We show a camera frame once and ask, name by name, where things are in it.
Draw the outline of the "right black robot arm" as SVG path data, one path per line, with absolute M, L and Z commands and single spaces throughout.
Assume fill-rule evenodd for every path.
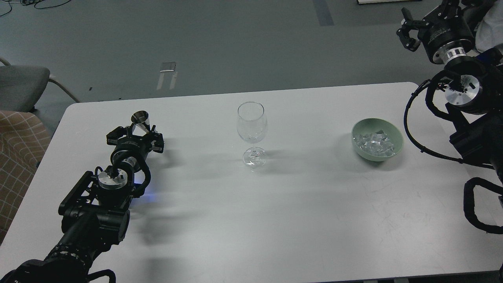
M 411 94 L 404 111 L 404 130 L 421 152 L 439 159 L 493 169 L 502 179 L 502 23 L 501 0 L 444 0 L 415 20 L 402 8 L 397 36 L 406 50 L 423 45 L 431 63 L 444 69 Z M 454 158 L 419 143 L 408 128 L 410 107 L 426 91 L 426 107 L 451 122 Z

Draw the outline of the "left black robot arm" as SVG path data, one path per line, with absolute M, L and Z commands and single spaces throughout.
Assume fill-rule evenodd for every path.
M 165 142 L 156 127 L 135 122 L 112 130 L 106 143 L 115 146 L 111 164 L 86 171 L 59 205 L 61 240 L 44 260 L 23 262 L 2 283 L 90 283 L 101 277 L 116 282 L 111 269 L 91 273 L 90 268 L 101 253 L 124 240 L 130 204 L 151 181 L 146 158 L 162 153 Z

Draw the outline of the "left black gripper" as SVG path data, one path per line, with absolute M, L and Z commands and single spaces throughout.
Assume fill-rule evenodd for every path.
M 165 140 L 153 125 L 144 136 L 133 136 L 136 126 L 117 127 L 106 135 L 107 145 L 113 145 L 111 165 L 124 162 L 133 168 L 143 168 L 150 152 L 163 153 Z

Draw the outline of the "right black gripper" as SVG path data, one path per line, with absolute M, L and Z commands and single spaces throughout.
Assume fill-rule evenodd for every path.
M 491 6 L 491 0 L 442 0 L 423 20 L 414 20 L 411 12 L 403 7 L 404 20 L 396 34 L 406 50 L 415 52 L 422 43 L 431 63 L 445 64 L 446 50 L 462 47 L 470 51 L 475 47 L 475 37 L 462 18 L 463 14 Z M 410 37 L 412 30 L 418 31 L 419 39 Z

